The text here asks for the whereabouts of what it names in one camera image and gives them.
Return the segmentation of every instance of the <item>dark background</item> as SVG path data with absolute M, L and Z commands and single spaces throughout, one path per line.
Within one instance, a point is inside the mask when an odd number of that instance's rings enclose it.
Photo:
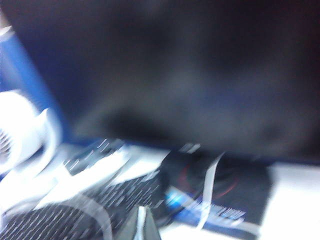
M 77 136 L 320 156 L 319 1 L 2 0 Z

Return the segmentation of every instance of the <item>white object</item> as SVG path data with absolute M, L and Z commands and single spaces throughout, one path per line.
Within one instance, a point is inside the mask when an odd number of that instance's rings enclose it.
M 61 127 L 52 110 L 39 112 L 17 91 L 0 92 L 0 113 L 0 131 L 9 144 L 0 162 L 0 174 L 7 173 L 0 181 L 0 208 L 5 212 L 26 197 L 28 186 L 54 157 L 61 141 Z M 40 156 L 24 162 L 42 146 Z M 45 179 L 40 182 L 46 183 L 49 184 Z

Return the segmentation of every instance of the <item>white cable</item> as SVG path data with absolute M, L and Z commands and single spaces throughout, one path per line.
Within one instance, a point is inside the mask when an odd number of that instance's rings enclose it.
M 199 219 L 199 223 L 196 226 L 198 230 L 201 230 L 204 227 L 209 217 L 209 213 L 211 210 L 212 193 L 214 189 L 216 170 L 217 170 L 218 163 L 224 154 L 225 154 L 224 152 L 220 154 L 214 160 L 214 162 L 210 165 L 210 167 L 205 173 L 203 194 L 202 194 L 201 216 Z

